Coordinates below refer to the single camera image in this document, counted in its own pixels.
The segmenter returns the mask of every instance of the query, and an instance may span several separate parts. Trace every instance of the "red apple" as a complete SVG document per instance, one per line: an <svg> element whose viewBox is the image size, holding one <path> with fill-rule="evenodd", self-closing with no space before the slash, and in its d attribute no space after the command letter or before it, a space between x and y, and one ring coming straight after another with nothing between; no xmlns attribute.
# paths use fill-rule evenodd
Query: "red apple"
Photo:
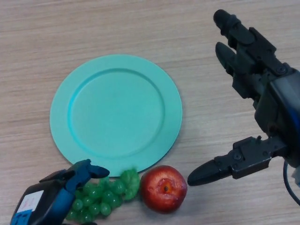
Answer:
<svg viewBox="0 0 300 225"><path fill-rule="evenodd" d="M173 167L160 165L141 178L140 192L145 205L159 213L176 211L187 195L188 185Z"/></svg>

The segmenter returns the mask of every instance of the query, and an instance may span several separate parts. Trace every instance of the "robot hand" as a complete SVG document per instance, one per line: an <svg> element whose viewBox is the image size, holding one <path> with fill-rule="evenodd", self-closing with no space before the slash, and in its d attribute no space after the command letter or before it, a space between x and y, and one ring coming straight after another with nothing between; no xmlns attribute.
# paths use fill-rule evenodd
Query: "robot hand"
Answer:
<svg viewBox="0 0 300 225"><path fill-rule="evenodd" d="M228 39L234 53L216 44L220 63L233 78L232 87L242 98L251 98L255 120L268 135L249 137L233 144L227 155L196 168L188 184L197 186L228 177L238 179L269 166L281 156L292 167L300 166L300 72L275 56L276 48L254 28L247 29L224 10L214 14L221 35Z"/></svg>
<svg viewBox="0 0 300 225"><path fill-rule="evenodd" d="M50 174L32 185L23 194L11 225L61 225L71 209L75 191L91 178L103 178L109 171L90 164L90 160L75 163L68 170Z"/></svg>

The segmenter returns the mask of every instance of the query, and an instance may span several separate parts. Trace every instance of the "plate center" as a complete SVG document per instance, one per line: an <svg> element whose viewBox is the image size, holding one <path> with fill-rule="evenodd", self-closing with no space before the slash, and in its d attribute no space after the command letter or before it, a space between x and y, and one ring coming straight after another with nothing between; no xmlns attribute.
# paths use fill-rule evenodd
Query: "plate center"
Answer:
<svg viewBox="0 0 300 225"><path fill-rule="evenodd" d="M91 76L72 97L69 128L86 151L107 158L145 148L164 119L155 85L132 70L114 69Z"/></svg>

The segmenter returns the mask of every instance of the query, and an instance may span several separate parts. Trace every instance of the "green grapes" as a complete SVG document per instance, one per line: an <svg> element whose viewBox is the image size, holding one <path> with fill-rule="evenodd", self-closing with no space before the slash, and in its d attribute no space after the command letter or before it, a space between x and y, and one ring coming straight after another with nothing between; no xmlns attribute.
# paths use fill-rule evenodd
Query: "green grapes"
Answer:
<svg viewBox="0 0 300 225"><path fill-rule="evenodd" d="M89 211L92 215L96 216L100 213L100 205L99 204L92 204L89 206Z"/></svg>
<svg viewBox="0 0 300 225"><path fill-rule="evenodd" d="M125 189L125 184L121 180L116 180L113 183L112 192L114 192L116 195L121 195L125 193Z"/></svg>
<svg viewBox="0 0 300 225"><path fill-rule="evenodd" d="M89 192L89 197L91 199L99 199L102 195L102 190L95 187L95 188L91 188L90 192Z"/></svg>
<svg viewBox="0 0 300 225"><path fill-rule="evenodd" d="M70 210L70 212L67 214L66 220L76 220L77 214L75 211Z"/></svg>
<svg viewBox="0 0 300 225"><path fill-rule="evenodd" d="M97 216L109 216L124 201L135 198L140 186L136 169L124 171L119 179L99 179L97 184L88 182L75 192L76 199L66 216L67 220L78 223L93 222Z"/></svg>
<svg viewBox="0 0 300 225"><path fill-rule="evenodd" d="M76 199L72 204L72 209L79 211L83 208L83 202L80 199Z"/></svg>
<svg viewBox="0 0 300 225"><path fill-rule="evenodd" d="M109 206L109 204L105 203L105 202L102 202L100 204L100 212L103 216L109 216L112 212L112 209L111 207Z"/></svg>
<svg viewBox="0 0 300 225"><path fill-rule="evenodd" d="M89 207L90 205L93 204L93 200L90 197L88 197L88 196L84 197L82 199L82 202L83 202L83 206L84 207Z"/></svg>

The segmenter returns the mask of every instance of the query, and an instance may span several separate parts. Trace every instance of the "table surface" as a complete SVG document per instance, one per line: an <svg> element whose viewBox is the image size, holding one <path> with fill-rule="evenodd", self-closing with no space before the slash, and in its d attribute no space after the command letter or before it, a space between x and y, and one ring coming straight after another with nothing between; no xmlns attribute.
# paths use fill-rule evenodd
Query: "table surface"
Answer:
<svg viewBox="0 0 300 225"><path fill-rule="evenodd" d="M49 129L52 98L63 79L92 58L145 57L175 81L183 101L179 138L159 164L187 178L232 143L261 135L249 99L231 87L215 55L226 42L213 22L236 14L300 68L299 0L0 0L0 225L7 225L30 185L70 164ZM189 187L182 207L158 215L134 201L105 225L296 225L299 207L282 179L283 159L243 179Z"/></svg>

